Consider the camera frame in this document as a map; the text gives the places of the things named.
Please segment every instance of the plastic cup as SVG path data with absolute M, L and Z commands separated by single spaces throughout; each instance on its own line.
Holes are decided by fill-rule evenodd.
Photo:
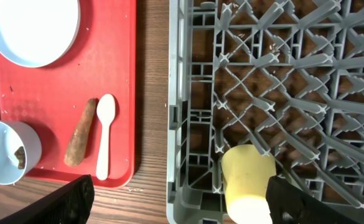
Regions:
M 276 175 L 274 157 L 261 156 L 253 145 L 236 146 L 222 157 L 222 172 L 230 218 L 239 224 L 272 223 L 266 190 Z
M 21 146 L 26 155 L 24 169 L 18 169 L 19 160 L 14 155 Z M 20 121 L 0 121 L 1 185 L 17 182 L 38 163 L 41 153 L 39 137 L 30 126 Z

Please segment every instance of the food residue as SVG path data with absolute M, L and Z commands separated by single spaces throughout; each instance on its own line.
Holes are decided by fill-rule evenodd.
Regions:
M 24 147 L 20 146 L 20 148 L 14 152 L 14 155 L 19 160 L 17 168 L 24 169 L 26 167 L 26 152 L 24 152 Z

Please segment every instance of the yellow plastic cup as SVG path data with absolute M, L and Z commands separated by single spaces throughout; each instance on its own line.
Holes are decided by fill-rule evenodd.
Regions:
M 230 218 L 238 223 L 272 223 L 266 189 L 276 175 L 274 157 L 261 156 L 255 146 L 231 148 L 222 159 L 226 206 Z

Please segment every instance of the wood grain surface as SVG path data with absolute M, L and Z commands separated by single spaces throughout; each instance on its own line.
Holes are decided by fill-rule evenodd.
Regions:
M 137 0 L 136 173 L 119 190 L 95 189 L 88 223 L 168 223 L 166 218 L 169 2 Z M 0 219 L 62 184 L 23 178 L 0 186 Z

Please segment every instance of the white plastic spoon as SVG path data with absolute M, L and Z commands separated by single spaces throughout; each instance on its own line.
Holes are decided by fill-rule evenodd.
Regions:
M 115 99 L 111 94 L 106 94 L 100 99 L 99 104 L 97 105 L 97 117 L 99 117 L 103 129 L 101 131 L 96 176 L 99 180 L 105 180 L 108 177 L 110 125 L 115 118 Z

